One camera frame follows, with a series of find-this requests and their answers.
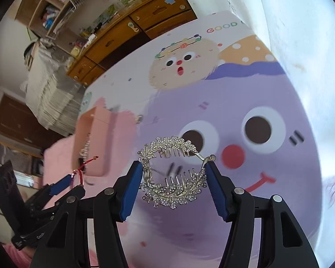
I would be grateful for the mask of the rhinestone leaf hair comb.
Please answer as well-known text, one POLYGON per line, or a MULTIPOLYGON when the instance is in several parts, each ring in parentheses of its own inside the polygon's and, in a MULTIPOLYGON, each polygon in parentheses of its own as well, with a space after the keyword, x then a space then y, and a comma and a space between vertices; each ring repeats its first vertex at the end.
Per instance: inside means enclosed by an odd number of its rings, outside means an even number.
POLYGON ((142 200, 152 203, 154 208, 160 206, 176 209, 179 205, 187 205, 197 199, 202 189, 207 187, 205 165, 215 161, 211 154, 203 157, 191 141, 181 137, 157 137, 153 142, 144 145, 137 152, 138 161, 142 164, 143 175, 139 189, 143 192, 142 200), (201 167, 184 170, 182 165, 174 161, 161 172, 152 163, 153 159, 189 159, 195 157, 201 161, 201 167))

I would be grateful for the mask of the pink plastic organizer box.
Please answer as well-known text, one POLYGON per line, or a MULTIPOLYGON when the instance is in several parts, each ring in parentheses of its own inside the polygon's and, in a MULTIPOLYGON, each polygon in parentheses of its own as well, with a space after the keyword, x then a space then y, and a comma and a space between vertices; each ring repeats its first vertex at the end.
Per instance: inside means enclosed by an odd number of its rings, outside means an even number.
POLYGON ((104 174, 105 149, 108 144, 108 132, 111 120, 111 112, 103 107, 93 107, 78 118, 74 133, 74 144, 72 149, 72 169, 79 167, 80 151, 89 142, 87 147, 87 159, 98 156, 86 167, 86 175, 101 177, 104 174))

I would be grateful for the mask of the white lace covered furniture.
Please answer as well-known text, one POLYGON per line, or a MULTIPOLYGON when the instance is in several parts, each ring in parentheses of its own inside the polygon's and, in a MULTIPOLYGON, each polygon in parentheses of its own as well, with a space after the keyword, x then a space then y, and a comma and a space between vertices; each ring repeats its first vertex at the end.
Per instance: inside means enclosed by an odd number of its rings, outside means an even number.
POLYGON ((74 58, 47 39, 32 45, 25 103, 47 130, 73 134, 84 95, 83 86, 67 75, 74 58))

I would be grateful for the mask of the cartoon printed table mat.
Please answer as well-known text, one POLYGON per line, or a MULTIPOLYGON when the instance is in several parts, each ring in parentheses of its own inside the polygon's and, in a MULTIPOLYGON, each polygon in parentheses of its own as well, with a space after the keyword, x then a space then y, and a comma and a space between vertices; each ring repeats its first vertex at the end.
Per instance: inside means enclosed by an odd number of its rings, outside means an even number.
MULTIPOLYGON (((45 183, 71 174, 72 185, 82 183, 94 197, 127 173, 145 144, 177 136, 203 157, 214 154, 236 187, 283 198, 312 247, 322 200, 314 135, 286 72, 236 15, 199 18, 135 50, 89 86, 78 118, 96 106, 111 112, 103 176, 85 174, 98 159, 87 159, 89 142, 72 169, 72 134, 45 152, 45 183)), ((195 157, 152 163, 166 172, 172 161, 184 170, 201 167, 195 157)), ((131 215, 117 223, 129 267, 220 267, 231 224, 218 215, 208 186, 176 209, 154 208, 142 196, 138 189, 131 215)), ((248 267, 258 267, 260 236, 257 218, 248 267)))

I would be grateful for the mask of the wooden drawer cabinet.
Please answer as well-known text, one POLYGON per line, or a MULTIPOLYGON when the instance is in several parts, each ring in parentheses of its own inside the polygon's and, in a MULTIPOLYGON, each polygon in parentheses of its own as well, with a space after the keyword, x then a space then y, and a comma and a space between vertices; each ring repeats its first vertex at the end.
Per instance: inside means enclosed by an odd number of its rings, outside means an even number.
POLYGON ((66 75, 87 87, 121 58, 196 18, 188 0, 134 0, 99 29, 66 75))

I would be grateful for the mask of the wall shelf with items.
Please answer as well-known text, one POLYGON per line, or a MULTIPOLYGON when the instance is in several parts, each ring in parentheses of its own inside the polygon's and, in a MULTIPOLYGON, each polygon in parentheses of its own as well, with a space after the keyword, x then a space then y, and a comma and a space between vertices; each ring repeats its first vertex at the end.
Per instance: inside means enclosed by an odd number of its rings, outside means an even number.
POLYGON ((15 20, 41 38, 56 39, 64 20, 82 3, 82 0, 21 0, 15 20))

